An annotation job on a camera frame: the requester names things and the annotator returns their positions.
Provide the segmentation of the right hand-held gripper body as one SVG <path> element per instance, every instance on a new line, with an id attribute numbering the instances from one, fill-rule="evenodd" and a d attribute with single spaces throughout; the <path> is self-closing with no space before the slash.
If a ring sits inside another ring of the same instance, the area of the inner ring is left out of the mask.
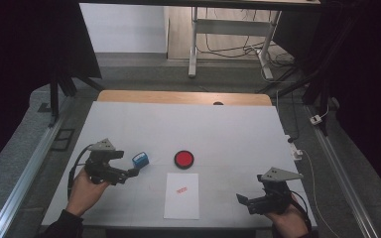
<path id="1" fill-rule="evenodd" d="M 288 180 L 301 179 L 298 173 L 271 168 L 262 175 L 265 195 L 258 198 L 248 199 L 248 211 L 250 214 L 266 214 L 270 212 L 283 213 L 291 204 L 292 195 L 287 185 Z"/>

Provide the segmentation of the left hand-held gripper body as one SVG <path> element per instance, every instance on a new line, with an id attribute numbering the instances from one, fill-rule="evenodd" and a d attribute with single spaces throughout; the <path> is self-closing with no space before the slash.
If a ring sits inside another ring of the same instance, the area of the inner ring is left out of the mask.
<path id="1" fill-rule="evenodd" d="M 90 152 L 85 162 L 85 171 L 95 184 L 104 181 L 111 184 L 124 183 L 128 178 L 124 170 L 113 168 L 109 165 L 113 159 L 113 152 L 117 151 L 108 139 L 103 139 L 87 148 Z"/>

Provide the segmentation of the blue stamp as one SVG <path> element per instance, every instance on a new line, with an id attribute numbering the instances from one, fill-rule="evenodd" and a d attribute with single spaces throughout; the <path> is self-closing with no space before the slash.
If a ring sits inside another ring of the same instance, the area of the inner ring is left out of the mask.
<path id="1" fill-rule="evenodd" d="M 142 169 L 149 164 L 148 155 L 141 152 L 132 159 L 132 163 L 135 169 Z"/>

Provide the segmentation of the round red ink pad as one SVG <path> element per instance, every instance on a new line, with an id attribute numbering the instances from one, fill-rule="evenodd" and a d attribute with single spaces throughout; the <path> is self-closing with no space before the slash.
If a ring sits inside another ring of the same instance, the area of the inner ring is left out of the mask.
<path id="1" fill-rule="evenodd" d="M 175 165 L 181 170 L 189 169 L 194 162 L 194 156 L 190 151 L 182 150 L 175 154 Z"/>

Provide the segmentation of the person's right hand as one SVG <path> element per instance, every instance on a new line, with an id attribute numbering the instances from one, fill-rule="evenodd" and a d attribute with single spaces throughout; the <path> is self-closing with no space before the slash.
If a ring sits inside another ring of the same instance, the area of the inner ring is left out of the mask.
<path id="1" fill-rule="evenodd" d="M 299 204 L 294 196 L 293 202 L 285 212 L 266 213 L 265 216 L 272 221 L 273 238 L 312 238 L 304 214 L 299 210 Z"/>

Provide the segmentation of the person's left hand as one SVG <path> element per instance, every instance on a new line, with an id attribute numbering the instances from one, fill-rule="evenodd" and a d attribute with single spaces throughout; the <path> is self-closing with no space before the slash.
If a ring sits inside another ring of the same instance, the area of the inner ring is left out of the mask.
<path id="1" fill-rule="evenodd" d="M 106 181 L 94 184 L 86 171 L 81 170 L 73 181 L 65 210 L 75 216 L 82 216 L 100 199 L 108 187 L 109 183 Z"/>

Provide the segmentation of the white power strip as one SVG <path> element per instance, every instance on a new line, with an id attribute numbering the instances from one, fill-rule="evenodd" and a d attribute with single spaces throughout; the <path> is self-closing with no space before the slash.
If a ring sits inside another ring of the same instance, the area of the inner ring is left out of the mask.
<path id="1" fill-rule="evenodd" d="M 287 135 L 286 140 L 289 144 L 290 152 L 291 152 L 291 155 L 293 156 L 294 160 L 300 161 L 303 157 L 303 152 L 296 147 L 296 145 L 294 143 L 295 139 L 290 137 L 289 135 Z"/>

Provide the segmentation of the white paper sheet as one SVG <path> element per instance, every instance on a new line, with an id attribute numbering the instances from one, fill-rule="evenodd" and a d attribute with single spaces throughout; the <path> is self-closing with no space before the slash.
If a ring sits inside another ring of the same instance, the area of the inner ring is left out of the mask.
<path id="1" fill-rule="evenodd" d="M 198 174 L 167 174 L 165 219 L 199 219 Z"/>

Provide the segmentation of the wooden table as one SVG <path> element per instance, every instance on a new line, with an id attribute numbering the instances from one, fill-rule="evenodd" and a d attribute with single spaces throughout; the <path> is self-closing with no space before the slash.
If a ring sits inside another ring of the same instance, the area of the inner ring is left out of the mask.
<path id="1" fill-rule="evenodd" d="M 198 105 L 249 105 L 271 106 L 266 94 L 219 93 L 219 92 L 177 92 L 145 90 L 102 90 L 99 102 L 136 102 Z"/>

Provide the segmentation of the black metal stand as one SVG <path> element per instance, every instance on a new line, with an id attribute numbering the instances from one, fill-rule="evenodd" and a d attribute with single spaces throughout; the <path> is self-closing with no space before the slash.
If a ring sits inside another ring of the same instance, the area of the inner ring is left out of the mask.
<path id="1" fill-rule="evenodd" d="M 51 102 L 51 122 L 50 127 L 54 127 L 59 121 L 60 104 L 59 104 L 59 89 L 68 97 L 74 97 L 77 93 L 73 79 L 66 75 L 56 75 L 50 82 L 50 102 Z"/>
<path id="2" fill-rule="evenodd" d="M 282 18 L 282 11 L 276 11 L 272 20 L 268 23 L 269 30 L 265 37 L 265 42 L 257 54 L 259 62 L 261 63 L 263 76 L 267 81 L 273 83 L 272 73 L 269 68 L 269 62 L 267 61 L 268 49 L 270 47 L 270 42 L 276 34 L 277 26 L 279 25 L 280 19 Z M 313 104 L 317 99 L 319 99 L 319 118 L 320 122 L 319 128 L 326 135 L 326 114 L 328 112 L 327 100 L 329 92 L 326 89 L 326 77 L 325 73 L 329 68 L 331 57 L 328 54 L 318 51 L 317 54 L 312 54 L 309 58 L 302 61 L 293 63 L 291 68 L 292 72 L 296 72 L 302 68 L 303 64 L 310 63 L 312 66 L 312 72 L 306 74 L 302 79 L 296 81 L 294 84 L 285 87 L 277 92 L 277 97 L 280 98 L 284 95 L 287 95 L 291 92 L 294 92 L 296 89 L 301 88 L 305 84 L 308 85 L 308 89 L 305 94 L 302 96 L 302 101 L 306 105 Z"/>

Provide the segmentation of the black curtain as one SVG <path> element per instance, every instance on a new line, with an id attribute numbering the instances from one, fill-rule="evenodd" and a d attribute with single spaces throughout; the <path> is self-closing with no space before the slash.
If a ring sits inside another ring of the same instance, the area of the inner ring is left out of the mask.
<path id="1" fill-rule="evenodd" d="M 381 178 L 381 0 L 321 0 L 329 12 L 285 11 L 274 42 L 315 73 L 304 102 L 323 92 Z"/>
<path id="2" fill-rule="evenodd" d="M 99 78 L 80 0 L 0 0 L 0 152 L 53 80 Z"/>

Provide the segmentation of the dark desk top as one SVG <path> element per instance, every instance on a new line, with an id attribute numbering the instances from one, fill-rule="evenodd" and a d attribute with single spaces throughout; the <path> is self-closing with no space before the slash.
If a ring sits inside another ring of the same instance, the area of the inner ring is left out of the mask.
<path id="1" fill-rule="evenodd" d="M 315 10 L 320 0 L 78 0 L 80 3 L 208 7 L 255 10 Z"/>

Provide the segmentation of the black floor socket frame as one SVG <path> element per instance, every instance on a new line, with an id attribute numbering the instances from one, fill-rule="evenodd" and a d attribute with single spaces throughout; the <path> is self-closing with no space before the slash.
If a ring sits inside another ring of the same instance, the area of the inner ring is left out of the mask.
<path id="1" fill-rule="evenodd" d="M 70 145 L 73 134 L 73 129 L 60 129 L 54 139 L 51 150 L 56 152 L 65 152 Z"/>

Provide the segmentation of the aluminium rail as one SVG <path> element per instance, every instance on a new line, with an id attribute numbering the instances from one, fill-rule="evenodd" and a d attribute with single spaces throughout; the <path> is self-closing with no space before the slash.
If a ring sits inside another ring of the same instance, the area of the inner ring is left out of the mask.
<path id="1" fill-rule="evenodd" d="M 13 190 L 0 210 L 0 238 L 4 238 L 13 223 L 13 220 L 51 147 L 53 140 L 69 113 L 72 103 L 73 99 L 68 97 L 60 106 L 58 106 L 58 109 L 61 111 L 59 118 L 52 126 L 48 126 L 45 130 L 33 155 L 27 162 L 23 172 L 15 183 Z"/>
<path id="2" fill-rule="evenodd" d="M 362 234 L 362 237 L 379 238 L 378 231 L 373 221 L 371 220 L 371 217 L 363 201 L 355 190 L 346 169 L 340 161 L 332 142 L 328 136 L 323 134 L 318 125 L 314 125 L 311 122 L 313 114 L 311 112 L 310 106 L 304 106 L 304 110 L 307 114 L 308 125 L 313 129 L 315 133 L 319 147 L 321 148 L 324 157 L 332 171 L 334 181 L 338 184 L 339 189 L 343 194 L 344 200 L 349 206 L 351 214 L 353 215 Z"/>

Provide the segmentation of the white desk frame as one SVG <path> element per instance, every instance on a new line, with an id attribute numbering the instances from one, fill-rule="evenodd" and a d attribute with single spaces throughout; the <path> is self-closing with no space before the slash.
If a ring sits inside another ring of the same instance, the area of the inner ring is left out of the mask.
<path id="1" fill-rule="evenodd" d="M 260 50 L 255 50 L 263 76 L 266 80 L 272 80 L 273 74 L 267 61 L 267 53 L 271 45 L 273 36 L 280 19 L 280 11 L 271 11 L 271 19 L 268 22 L 243 21 L 243 20 L 219 20 L 208 17 L 199 18 L 198 8 L 191 7 L 191 44 L 189 78 L 196 76 L 197 46 L 196 38 L 198 34 L 221 35 L 221 36 L 246 36 L 261 37 L 264 43 Z"/>

